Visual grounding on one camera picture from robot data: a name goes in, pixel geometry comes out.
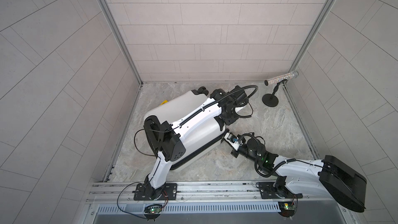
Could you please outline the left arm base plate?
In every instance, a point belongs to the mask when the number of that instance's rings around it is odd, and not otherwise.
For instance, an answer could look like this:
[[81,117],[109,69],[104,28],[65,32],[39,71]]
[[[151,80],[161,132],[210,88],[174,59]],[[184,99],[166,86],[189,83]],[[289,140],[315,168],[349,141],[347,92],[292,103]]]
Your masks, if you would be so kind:
[[176,200],[176,183],[165,183],[158,189],[153,189],[150,184],[139,184],[134,192],[135,201]]

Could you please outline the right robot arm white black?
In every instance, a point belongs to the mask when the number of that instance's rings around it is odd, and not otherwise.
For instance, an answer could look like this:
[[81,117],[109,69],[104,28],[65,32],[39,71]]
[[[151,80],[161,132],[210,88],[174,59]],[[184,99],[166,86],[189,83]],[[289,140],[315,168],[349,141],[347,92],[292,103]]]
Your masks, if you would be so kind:
[[338,158],[326,155],[320,160],[300,160],[280,156],[267,151],[253,133],[226,133],[223,138],[233,148],[234,157],[242,155],[254,162],[261,177],[277,178],[273,188],[280,197],[314,195],[334,199],[357,213],[365,211],[366,178]]

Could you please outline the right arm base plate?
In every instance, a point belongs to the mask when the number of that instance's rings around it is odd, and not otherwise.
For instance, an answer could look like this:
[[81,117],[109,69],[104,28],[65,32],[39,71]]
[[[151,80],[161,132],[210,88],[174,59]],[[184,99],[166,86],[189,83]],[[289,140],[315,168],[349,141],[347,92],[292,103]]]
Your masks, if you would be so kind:
[[262,199],[293,199],[303,198],[303,194],[293,194],[285,186],[278,185],[276,182],[263,181],[257,182],[256,187],[260,191]]

